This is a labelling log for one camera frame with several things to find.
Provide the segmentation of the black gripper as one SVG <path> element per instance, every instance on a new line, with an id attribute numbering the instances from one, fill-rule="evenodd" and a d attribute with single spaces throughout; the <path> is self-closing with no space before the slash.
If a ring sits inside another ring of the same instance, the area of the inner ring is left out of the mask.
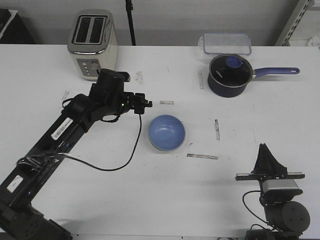
<path id="1" fill-rule="evenodd" d="M 144 93 L 126 92 L 125 111 L 134 110 L 135 114 L 144 115 L 145 108 L 151 108 L 153 102 L 146 99 Z"/>
<path id="2" fill-rule="evenodd" d="M 287 167 L 280 164 L 273 156 L 265 143 L 259 144 L 258 155 L 251 173 L 237 173 L 236 181 L 267 181 L 267 180 L 287 180 L 303 179 L 305 174 L 302 172 L 289 172 Z"/>

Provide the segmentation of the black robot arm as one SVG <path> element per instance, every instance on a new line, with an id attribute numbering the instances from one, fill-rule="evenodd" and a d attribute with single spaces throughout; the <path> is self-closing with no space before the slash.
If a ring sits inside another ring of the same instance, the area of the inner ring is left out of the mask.
<path id="1" fill-rule="evenodd" d="M 251 227 L 246 231 L 246 240 L 298 240 L 311 223 L 304 205 L 293 201 L 303 193 L 295 180 L 303 179 L 302 172 L 288 172 L 280 164 L 265 143 L 258 149 L 257 160 L 250 173 L 238 173 L 236 181 L 258 181 L 259 202 L 265 213 L 265 220 L 258 218 L 270 228 Z"/>
<path id="2" fill-rule="evenodd" d="M 32 207 L 32 200 L 63 159 L 97 121 L 106 116 L 118 120 L 133 110 L 143 115 L 152 102 L 143 93 L 124 91 L 127 72 L 101 69 L 88 95 L 63 102 L 58 119 L 0 186 L 0 227 L 16 240 L 70 240 L 71 233 Z"/>

